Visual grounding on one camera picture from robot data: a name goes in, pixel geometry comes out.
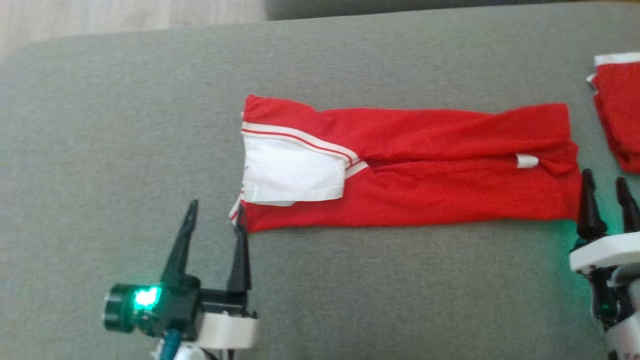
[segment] gray table surface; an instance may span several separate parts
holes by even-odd
[[[153,283],[189,200],[188,270],[222,288],[246,94],[349,106],[569,105],[579,161],[621,228],[584,78],[638,50],[640,6],[433,10],[62,38],[8,62],[3,359],[150,359],[106,332],[115,282]],[[640,194],[640,179],[629,176]],[[252,235],[257,347],[240,359],[600,359],[571,222],[281,229]]]

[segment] folded red shorts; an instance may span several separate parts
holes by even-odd
[[[595,57],[588,77],[609,148],[620,167],[640,174],[640,53]]]
[[[242,204],[250,233],[578,214],[578,147],[564,104],[316,111],[250,95],[243,117],[243,187],[230,218]]]

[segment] red garment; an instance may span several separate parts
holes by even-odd
[[[249,232],[499,218],[575,220],[578,214],[578,148],[570,140],[564,104],[501,114],[375,108],[318,112],[298,102],[250,95],[243,137],[251,136],[290,140],[305,151],[335,156],[344,163],[346,179],[341,197],[333,193],[332,200],[272,206],[241,195]],[[517,154],[523,154],[522,164]],[[251,185],[246,171],[245,195]]]
[[[596,56],[593,100],[620,167],[640,174],[640,53]]]

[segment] red stripe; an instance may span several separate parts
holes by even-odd
[[[355,164],[351,165],[350,167],[346,168],[345,170],[349,170],[349,169],[351,169],[352,167],[354,167],[354,166],[358,165],[359,163],[361,163],[361,162],[363,162],[363,161],[364,161],[364,160],[360,160],[360,161],[358,161],[357,163],[355,163]]]
[[[288,136],[289,138],[294,138],[296,140],[299,140],[311,147],[315,147],[316,149],[320,149],[320,150],[324,150],[324,151],[330,151],[330,152],[335,152],[337,154],[341,154],[341,155],[345,155],[347,157],[347,159],[349,159],[349,164],[353,165],[353,159],[351,159],[351,156],[340,152],[338,150],[333,150],[333,149],[327,149],[326,147],[320,147],[316,144],[310,143],[308,141],[306,141],[305,139],[299,138],[295,135],[291,135],[291,134],[285,134],[285,133],[272,133],[270,131],[256,131],[256,130],[247,130],[247,129],[242,129],[242,131],[247,132],[247,133],[254,133],[254,134],[264,134],[264,135],[278,135],[278,136]]]

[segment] wooden floor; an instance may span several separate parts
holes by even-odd
[[[0,58],[39,40],[265,20],[263,0],[0,0]]]

